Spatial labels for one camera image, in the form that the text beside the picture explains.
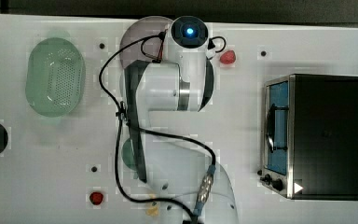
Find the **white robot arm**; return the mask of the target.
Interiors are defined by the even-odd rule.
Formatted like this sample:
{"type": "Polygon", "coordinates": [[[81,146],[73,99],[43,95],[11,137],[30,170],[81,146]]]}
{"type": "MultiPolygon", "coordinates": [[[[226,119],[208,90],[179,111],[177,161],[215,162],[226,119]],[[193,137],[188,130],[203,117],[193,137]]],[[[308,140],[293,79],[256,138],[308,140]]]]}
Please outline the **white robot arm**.
{"type": "Polygon", "coordinates": [[[181,16],[162,30],[158,57],[124,67],[135,172],[154,191],[160,224],[239,224],[235,195],[212,148],[195,139],[214,91],[208,26],[181,16]]]}

